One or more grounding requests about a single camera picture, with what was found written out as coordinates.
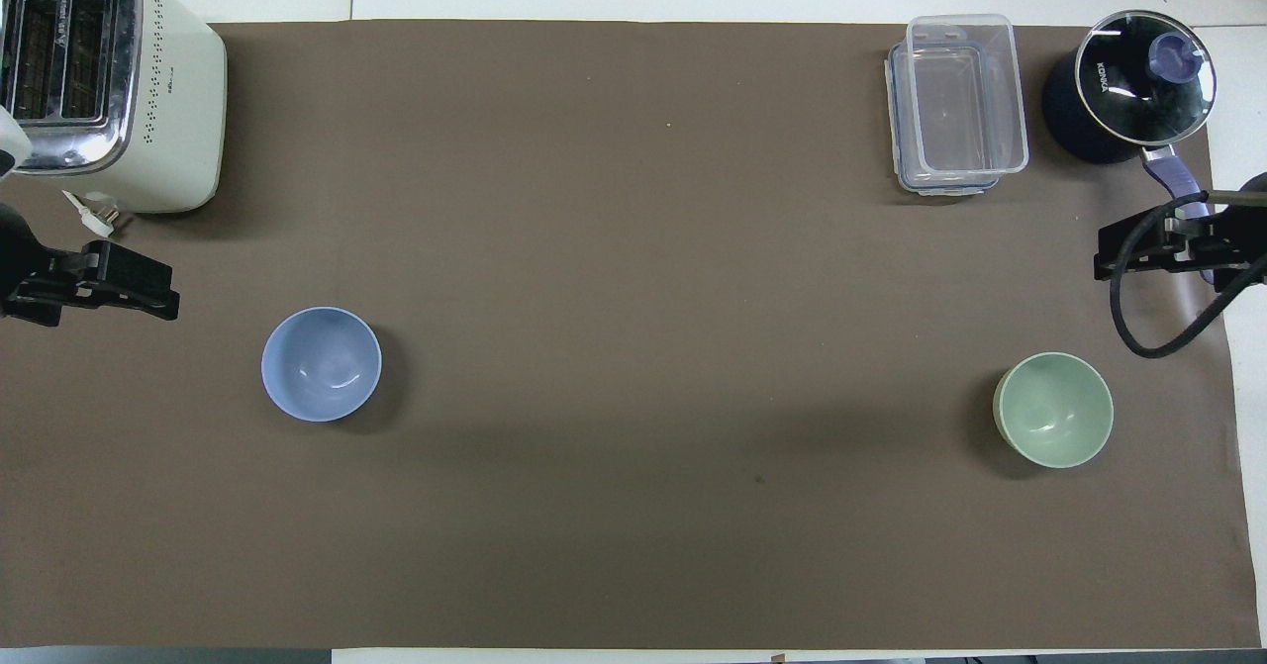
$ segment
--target toaster slot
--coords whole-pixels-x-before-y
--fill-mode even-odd
[[[62,118],[96,119],[101,114],[109,10],[109,0],[71,0]]]
[[[53,85],[57,0],[22,0],[19,16],[13,117],[44,119],[48,117],[48,90]]]

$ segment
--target green bowl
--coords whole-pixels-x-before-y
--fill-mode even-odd
[[[1095,367],[1064,352],[1021,360],[995,389],[998,433],[1052,469],[1086,464],[1112,431],[1112,395]]]

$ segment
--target blue bowl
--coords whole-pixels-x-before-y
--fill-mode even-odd
[[[343,308],[308,308],[264,345],[264,389],[283,412],[329,422],[365,404],[379,384],[383,351],[370,326]]]

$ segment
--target pot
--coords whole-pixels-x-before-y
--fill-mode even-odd
[[[1175,153],[1214,105],[1210,52],[1192,29],[1157,11],[1117,11],[1059,60],[1043,86],[1052,136],[1085,162],[1140,157],[1175,198],[1200,191]],[[1209,214],[1191,204],[1186,218]]]

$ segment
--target purple handle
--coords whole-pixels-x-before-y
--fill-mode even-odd
[[[1196,191],[1201,190],[1187,165],[1177,155],[1168,155],[1167,157],[1158,157],[1156,160],[1145,158],[1144,171],[1149,172],[1149,176],[1153,176],[1167,191],[1171,191],[1172,199],[1196,194]],[[1183,208],[1183,217],[1187,219],[1200,219],[1209,217],[1209,214],[1210,207],[1204,203],[1188,204]]]

